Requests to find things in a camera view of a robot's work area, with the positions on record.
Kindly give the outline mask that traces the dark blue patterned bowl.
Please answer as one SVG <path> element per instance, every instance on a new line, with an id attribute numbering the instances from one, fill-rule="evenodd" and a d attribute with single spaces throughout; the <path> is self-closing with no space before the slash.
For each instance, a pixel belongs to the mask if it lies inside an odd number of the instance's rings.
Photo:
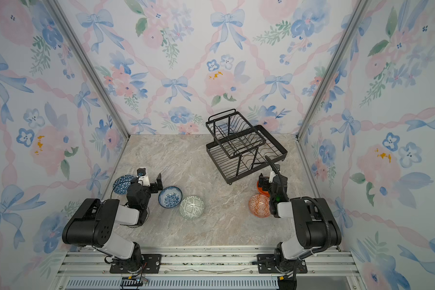
<path id="1" fill-rule="evenodd" d="M 126 195 L 127 190 L 134 179 L 134 175 L 123 175 L 114 181 L 112 186 L 113 193 L 117 195 Z"/>

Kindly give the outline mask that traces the black wire dish rack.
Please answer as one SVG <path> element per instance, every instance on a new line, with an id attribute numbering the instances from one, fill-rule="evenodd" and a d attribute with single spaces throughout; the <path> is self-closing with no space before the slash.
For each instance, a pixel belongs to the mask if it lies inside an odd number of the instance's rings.
<path id="1" fill-rule="evenodd" d="M 207 153 L 229 185 L 269 166 L 267 158 L 276 163 L 288 153 L 263 126 L 253 126 L 235 109 L 210 116 L 205 125 L 213 136 Z"/>

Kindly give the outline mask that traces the brown white patterned bowl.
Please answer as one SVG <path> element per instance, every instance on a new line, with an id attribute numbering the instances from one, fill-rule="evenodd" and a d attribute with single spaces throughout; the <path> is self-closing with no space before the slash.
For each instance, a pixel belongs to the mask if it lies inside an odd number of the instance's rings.
<path id="1" fill-rule="evenodd" d="M 131 228 L 141 227 L 148 220 L 150 211 L 147 205 L 126 203 L 124 206 L 128 209 L 128 223 L 126 223 L 126 226 Z"/>

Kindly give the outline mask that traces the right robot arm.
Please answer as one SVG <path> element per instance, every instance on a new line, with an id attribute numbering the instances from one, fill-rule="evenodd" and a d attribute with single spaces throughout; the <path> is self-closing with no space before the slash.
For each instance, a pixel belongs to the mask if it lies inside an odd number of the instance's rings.
<path id="1" fill-rule="evenodd" d="M 285 276 L 308 272 L 305 259 L 341 244 L 340 228 L 323 198 L 288 198 L 287 177 L 271 172 L 259 176 L 257 187 L 269 194 L 268 208 L 275 218 L 290 219 L 295 233 L 279 243 L 272 255 L 257 255 L 259 273 Z"/>

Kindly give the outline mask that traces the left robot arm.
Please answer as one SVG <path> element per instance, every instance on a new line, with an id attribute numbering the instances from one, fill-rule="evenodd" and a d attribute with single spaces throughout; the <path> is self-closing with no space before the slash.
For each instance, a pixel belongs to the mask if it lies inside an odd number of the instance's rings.
<path id="1" fill-rule="evenodd" d="M 113 227 L 117 224 L 134 228 L 143 226 L 149 217 L 151 195 L 162 190 L 161 175 L 155 182 L 149 182 L 147 176 L 138 176 L 130 181 L 126 205 L 121 205 L 118 199 L 84 200 L 66 224 L 63 242 L 92 247 L 105 254 L 111 274 L 158 274 L 162 255 L 143 254 L 137 242 L 121 237 Z"/>

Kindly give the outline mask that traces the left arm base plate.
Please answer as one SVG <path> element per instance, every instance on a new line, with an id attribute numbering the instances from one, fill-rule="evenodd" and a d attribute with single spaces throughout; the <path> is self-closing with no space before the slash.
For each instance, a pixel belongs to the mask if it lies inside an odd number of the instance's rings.
<path id="1" fill-rule="evenodd" d="M 110 274 L 158 274 L 160 271 L 161 254 L 142 254 L 140 262 L 112 262 Z"/>

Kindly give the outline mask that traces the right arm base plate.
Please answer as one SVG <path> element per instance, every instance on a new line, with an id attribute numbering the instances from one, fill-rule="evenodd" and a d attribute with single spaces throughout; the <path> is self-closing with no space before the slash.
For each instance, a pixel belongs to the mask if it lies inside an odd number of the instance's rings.
<path id="1" fill-rule="evenodd" d="M 308 269 L 304 261 L 287 260 L 276 254 L 258 254 L 257 261 L 252 262 L 258 267 L 259 274 L 290 274 L 296 267 L 297 274 L 307 274 Z"/>

